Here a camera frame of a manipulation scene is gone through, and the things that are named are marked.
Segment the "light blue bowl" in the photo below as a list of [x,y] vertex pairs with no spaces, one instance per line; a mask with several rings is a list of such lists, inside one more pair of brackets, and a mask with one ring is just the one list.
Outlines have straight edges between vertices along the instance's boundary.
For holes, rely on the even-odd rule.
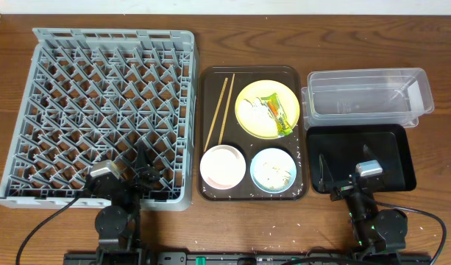
[[297,168],[294,159],[285,150],[263,149],[257,153],[249,167],[252,182],[269,194],[287,191],[295,182]]

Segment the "white round bowl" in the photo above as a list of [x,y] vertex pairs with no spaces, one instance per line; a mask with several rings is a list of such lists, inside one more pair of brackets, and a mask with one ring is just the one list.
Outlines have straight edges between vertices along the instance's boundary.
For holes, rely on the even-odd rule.
[[212,188],[227,190],[236,187],[246,173],[246,160],[230,145],[214,146],[202,156],[199,164],[202,179]]

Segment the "white tissue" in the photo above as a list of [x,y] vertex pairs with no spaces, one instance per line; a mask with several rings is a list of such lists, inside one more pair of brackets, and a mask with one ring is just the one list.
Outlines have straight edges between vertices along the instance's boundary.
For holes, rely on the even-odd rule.
[[250,121],[269,123],[272,121],[268,108],[257,97],[241,101],[242,116]]

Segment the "green orange snack wrapper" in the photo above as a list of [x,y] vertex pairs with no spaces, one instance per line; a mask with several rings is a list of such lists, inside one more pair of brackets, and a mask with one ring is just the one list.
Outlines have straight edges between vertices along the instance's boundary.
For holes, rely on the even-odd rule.
[[271,117],[274,119],[277,125],[277,134],[279,136],[290,135],[293,130],[291,125],[288,123],[287,115],[280,104],[279,97],[277,93],[273,93],[270,96],[260,97],[260,102],[265,105],[270,113]]

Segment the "wooden chopstick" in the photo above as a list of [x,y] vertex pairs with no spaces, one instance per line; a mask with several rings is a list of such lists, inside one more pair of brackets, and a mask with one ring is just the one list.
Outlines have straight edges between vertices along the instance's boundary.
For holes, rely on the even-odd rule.
[[224,110],[224,117],[223,117],[223,120],[221,123],[221,131],[219,134],[218,145],[222,144],[224,131],[225,131],[226,123],[227,123],[227,116],[228,116],[228,112],[229,112],[229,108],[230,108],[230,101],[231,101],[231,97],[232,97],[232,90],[233,90],[234,82],[235,82],[235,73],[232,75],[232,80],[230,83],[230,89],[228,92],[227,101],[226,101],[225,110]]
[[225,88],[227,87],[227,83],[228,83],[228,77],[225,77],[224,78],[224,83],[222,85],[221,93],[219,95],[219,99],[218,99],[217,104],[216,104],[216,109],[215,109],[215,112],[213,114],[213,119],[211,121],[209,132],[207,134],[207,140],[206,140],[206,143],[205,143],[205,146],[204,146],[204,149],[203,149],[204,152],[207,151],[208,144],[210,143],[210,138],[212,136],[213,129],[215,127],[216,119],[217,119],[217,116],[219,114],[219,109],[221,107],[221,102],[222,102],[222,99],[223,99],[223,96],[224,96]]

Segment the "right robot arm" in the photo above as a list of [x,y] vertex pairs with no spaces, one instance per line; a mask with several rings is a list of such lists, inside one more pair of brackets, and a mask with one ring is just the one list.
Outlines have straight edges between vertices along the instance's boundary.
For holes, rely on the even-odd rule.
[[330,195],[331,201],[343,200],[359,241],[356,258],[366,255],[392,254],[406,248],[408,217],[397,209],[379,210],[373,193],[385,187],[385,172],[368,146],[363,147],[368,161],[358,163],[355,172],[335,180],[323,155],[319,156],[321,177],[318,190]]

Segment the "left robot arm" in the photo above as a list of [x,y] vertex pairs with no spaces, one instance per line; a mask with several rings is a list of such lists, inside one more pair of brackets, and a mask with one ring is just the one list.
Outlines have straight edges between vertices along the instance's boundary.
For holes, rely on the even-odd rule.
[[97,264],[149,264],[140,236],[141,197],[154,188],[160,172],[148,157],[146,146],[137,148],[134,176],[121,179],[121,170],[111,160],[93,165],[86,179],[88,192],[110,200],[95,219],[99,234]]

